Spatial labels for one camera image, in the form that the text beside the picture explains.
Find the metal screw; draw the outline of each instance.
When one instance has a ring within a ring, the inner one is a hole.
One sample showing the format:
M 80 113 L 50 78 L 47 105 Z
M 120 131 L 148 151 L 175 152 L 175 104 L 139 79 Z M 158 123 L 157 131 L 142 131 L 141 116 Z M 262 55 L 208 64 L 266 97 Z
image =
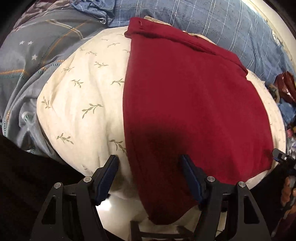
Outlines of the metal screw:
M 61 187 L 61 183 L 56 183 L 56 184 L 54 184 L 54 188 L 60 188 Z
M 91 177 L 85 177 L 83 179 L 84 182 L 89 183 L 91 181 Z
M 239 182 L 239 186 L 244 188 L 246 186 L 246 184 L 244 182 Z
M 207 180 L 209 181 L 209 182 L 214 182 L 215 181 L 215 178 L 214 177 L 212 177 L 212 176 L 208 176 L 207 177 Z

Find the orange stripe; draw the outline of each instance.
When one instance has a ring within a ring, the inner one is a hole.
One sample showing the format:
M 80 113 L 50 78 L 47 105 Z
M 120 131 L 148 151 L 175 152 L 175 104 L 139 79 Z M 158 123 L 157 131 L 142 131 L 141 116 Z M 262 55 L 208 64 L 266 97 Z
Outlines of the orange stripe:
M 0 74 L 14 74 L 14 73 L 22 73 L 29 76 L 29 73 L 25 71 L 24 69 L 14 69 L 9 71 L 0 72 Z
M 76 28 L 81 27 L 82 25 L 84 25 L 86 22 L 78 25 Z M 49 51 L 49 53 L 45 56 L 44 60 L 43 60 L 43 64 L 45 64 L 45 60 L 48 57 L 48 55 L 50 55 L 50 53 L 54 50 L 54 48 L 56 47 L 56 45 L 63 39 L 63 37 L 66 37 L 68 34 L 70 34 L 71 32 L 74 32 L 74 30 L 77 30 L 76 28 L 71 29 L 69 32 L 67 32 L 64 36 L 62 36 L 53 46 L 52 49 Z

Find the red cloth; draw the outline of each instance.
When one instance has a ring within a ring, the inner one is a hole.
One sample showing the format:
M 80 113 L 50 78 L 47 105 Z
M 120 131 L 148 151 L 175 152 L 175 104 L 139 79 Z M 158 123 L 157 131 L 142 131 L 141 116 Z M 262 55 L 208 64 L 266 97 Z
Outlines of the red cloth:
M 267 113 L 235 54 L 140 18 L 130 20 L 125 36 L 126 148 L 152 222 L 172 223 L 196 204 L 178 166 L 181 154 L 224 183 L 270 169 Z

